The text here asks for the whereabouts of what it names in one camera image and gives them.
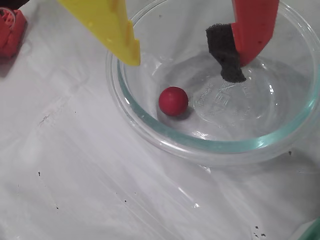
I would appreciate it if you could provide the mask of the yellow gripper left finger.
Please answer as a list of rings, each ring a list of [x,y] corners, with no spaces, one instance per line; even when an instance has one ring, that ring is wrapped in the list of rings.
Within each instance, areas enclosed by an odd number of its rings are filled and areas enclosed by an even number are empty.
[[[119,60],[130,66],[140,65],[140,42],[134,36],[124,0],[60,0],[59,3]]]

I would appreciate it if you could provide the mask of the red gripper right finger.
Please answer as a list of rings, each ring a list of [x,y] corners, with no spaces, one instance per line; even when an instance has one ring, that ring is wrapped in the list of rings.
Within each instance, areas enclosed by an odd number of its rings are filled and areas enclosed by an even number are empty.
[[[242,72],[271,40],[278,0],[234,0],[235,22],[206,29],[209,53],[221,66],[225,81],[245,81]]]

